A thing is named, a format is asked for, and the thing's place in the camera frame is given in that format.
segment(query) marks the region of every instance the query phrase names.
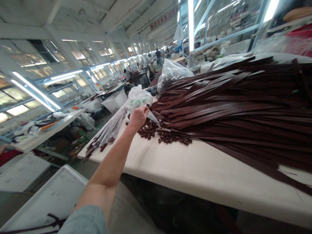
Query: white table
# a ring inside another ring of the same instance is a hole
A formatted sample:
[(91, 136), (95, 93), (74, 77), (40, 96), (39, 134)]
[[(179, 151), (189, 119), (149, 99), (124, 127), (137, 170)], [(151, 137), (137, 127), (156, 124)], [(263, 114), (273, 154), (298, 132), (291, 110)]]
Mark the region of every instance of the white table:
[[(125, 128), (124, 119), (119, 137)], [(88, 145), (78, 157), (85, 157)], [(112, 146), (102, 153), (98, 149), (90, 160), (100, 163)], [(280, 169), (302, 183), (312, 184), (310, 173), (283, 166)], [(189, 146), (179, 142), (166, 145), (158, 143), (157, 133), (151, 140), (136, 134), (123, 171), (218, 204), (312, 229), (311, 196), (198, 139)]]
[[(21, 152), (24, 153), (28, 153), (30, 151), (32, 151), (33, 149), (37, 149), (40, 150), (44, 153), (50, 154), (52, 156), (55, 156), (57, 158), (60, 158), (62, 160), (68, 160), (68, 157), (65, 157), (61, 154), (55, 153), (53, 151), (50, 151), (42, 146), (40, 146), (42, 143), (44, 143), (47, 139), (49, 139), (50, 137), (52, 137), (54, 134), (56, 134), (57, 132), (61, 131), (63, 128), (65, 128), (67, 125), (69, 125), (72, 121), (74, 121), (79, 115), (81, 115), (83, 112), (85, 111), (85, 109), (81, 109), (81, 110), (76, 110), (74, 112), (69, 113), (64, 119), (61, 120), (61, 124), (59, 124), (58, 126), (54, 127), (51, 130), (45, 131), (44, 133), (42, 133), (41, 135), (38, 135), (37, 137), (32, 138), (31, 140), (25, 140), (25, 141), (21, 141), (17, 144), (11, 144), (13, 147), (15, 147), (16, 149), (18, 149)], [(90, 125), (93, 129), (96, 130), (96, 128), (90, 124), (86, 119), (84, 119), (82, 116), (81, 118), (88, 124)]]

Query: worker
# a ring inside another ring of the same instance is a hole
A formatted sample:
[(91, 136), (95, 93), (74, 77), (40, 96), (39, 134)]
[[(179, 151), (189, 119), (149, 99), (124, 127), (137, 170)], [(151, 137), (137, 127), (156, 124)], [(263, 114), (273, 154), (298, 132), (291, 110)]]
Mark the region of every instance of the worker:
[(159, 63), (159, 66), (162, 66), (162, 64), (163, 64), (163, 61), (162, 61), (162, 53), (158, 50), (158, 49), (156, 49), (156, 56), (157, 56), (157, 60), (158, 60), (158, 63)]
[(98, 166), (58, 234), (106, 233), (131, 142), (149, 111), (147, 106), (141, 106), (132, 112), (129, 125)]
[(124, 77), (126, 78), (127, 81), (129, 81), (129, 79), (131, 78), (130, 72), (127, 71), (126, 69), (124, 69), (123, 72)]

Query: plastic container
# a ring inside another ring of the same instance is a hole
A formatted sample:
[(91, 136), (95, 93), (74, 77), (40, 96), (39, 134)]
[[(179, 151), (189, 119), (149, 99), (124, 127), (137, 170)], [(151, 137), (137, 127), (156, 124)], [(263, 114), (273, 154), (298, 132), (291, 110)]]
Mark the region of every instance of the plastic container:
[[(16, 212), (0, 229), (1, 232), (25, 228), (35, 228), (53, 223), (54, 219), (47, 216), (51, 213), (59, 219), (67, 218), (88, 180), (81, 176), (70, 166), (61, 167), (49, 180), (36, 192), (35, 195)], [(44, 233), (54, 228), (41, 229)]]
[(117, 93), (110, 95), (102, 105), (105, 106), (112, 114), (115, 114), (127, 101), (127, 96), (124, 93), (124, 90), (121, 90)]
[(241, 41), (239, 43), (224, 47), (224, 55), (236, 54), (236, 53), (246, 53), (250, 44), (250, 39)]

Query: fluorescent light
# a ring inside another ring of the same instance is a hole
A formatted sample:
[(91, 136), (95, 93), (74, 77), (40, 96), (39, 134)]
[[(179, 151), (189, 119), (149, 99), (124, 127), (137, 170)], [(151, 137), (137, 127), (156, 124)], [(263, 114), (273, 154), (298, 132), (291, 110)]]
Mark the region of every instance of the fluorescent light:
[(194, 50), (194, 2), (193, 0), (188, 0), (188, 24), (189, 24), (189, 51)]
[(200, 30), (200, 29), (204, 28), (205, 26), (206, 26), (206, 23), (203, 23), (203, 24), (199, 27), (199, 29), (198, 29), (198, 30)]
[(55, 80), (55, 79), (58, 79), (58, 78), (62, 78), (62, 77), (66, 77), (66, 76), (70, 76), (70, 75), (77, 74), (77, 73), (80, 73), (80, 72), (82, 72), (82, 70), (79, 70), (79, 71), (73, 71), (73, 72), (66, 73), (66, 74), (59, 75), (59, 76), (53, 76), (53, 77), (51, 77), (50, 79), (51, 79), (51, 80)]
[(44, 83), (44, 85), (50, 85), (50, 84), (54, 84), (56, 82), (59, 82), (59, 81), (63, 81), (63, 80), (67, 80), (69, 78), (73, 78), (75, 77), (76, 75), (71, 75), (71, 76), (66, 76), (66, 77), (63, 77), (63, 78), (60, 78), (60, 79), (57, 79), (57, 80), (51, 80), (51, 81), (48, 81), (46, 83)]
[(16, 75), (20, 80), (22, 80), (25, 84), (27, 84), (29, 87), (31, 87), (34, 91), (40, 94), (44, 99), (46, 99), (48, 102), (50, 102), (53, 106), (55, 106), (57, 109), (61, 109), (60, 106), (58, 106), (55, 102), (53, 102), (50, 98), (48, 98), (45, 94), (43, 94), (39, 89), (37, 89), (35, 86), (33, 86), (30, 82), (28, 82), (24, 77), (22, 77), (17, 72), (13, 72), (14, 75)]
[(28, 89), (26, 89), (24, 86), (22, 86), (20, 83), (18, 83), (15, 80), (11, 80), (16, 86), (18, 86), (20, 89), (22, 89), (24, 92), (28, 93), (30, 96), (32, 96), (34, 99), (36, 99), (38, 102), (40, 102), (42, 105), (44, 105), (46, 108), (48, 108), (50, 111), (54, 112), (55, 110), (52, 109), (48, 104), (46, 104), (44, 101), (42, 101), (40, 98), (35, 96), (32, 92), (30, 92)]
[(199, 1), (198, 1), (197, 5), (196, 5), (196, 7), (195, 7), (195, 11), (198, 9), (198, 7), (199, 7), (199, 5), (201, 4), (201, 2), (202, 2), (202, 0), (199, 0)]
[(279, 4), (279, 0), (270, 1), (269, 7), (267, 8), (266, 16), (264, 17), (263, 22), (267, 22), (273, 18), (278, 4)]
[(102, 66), (106, 66), (106, 65), (110, 65), (110, 63), (104, 63), (104, 64), (101, 64), (101, 65), (97, 65), (95, 67), (102, 67)]
[(103, 67), (97, 67), (97, 68), (93, 68), (93, 69), (91, 69), (91, 71), (96, 71), (96, 70), (100, 70), (100, 69), (102, 69), (102, 68), (104, 68), (104, 66), (103, 66)]
[(231, 5), (235, 4), (235, 3), (236, 3), (236, 1), (232, 2), (231, 4), (227, 5), (226, 7), (223, 7), (222, 9), (218, 10), (217, 13), (220, 12), (220, 11), (225, 10), (226, 8), (228, 8), (229, 6), (231, 6)]

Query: sleeve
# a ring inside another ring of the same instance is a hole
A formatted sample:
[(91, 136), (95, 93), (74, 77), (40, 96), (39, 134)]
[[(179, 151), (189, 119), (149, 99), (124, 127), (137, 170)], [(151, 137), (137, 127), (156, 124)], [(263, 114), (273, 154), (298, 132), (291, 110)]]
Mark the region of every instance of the sleeve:
[(97, 206), (85, 206), (72, 213), (58, 234), (105, 234), (103, 211)]

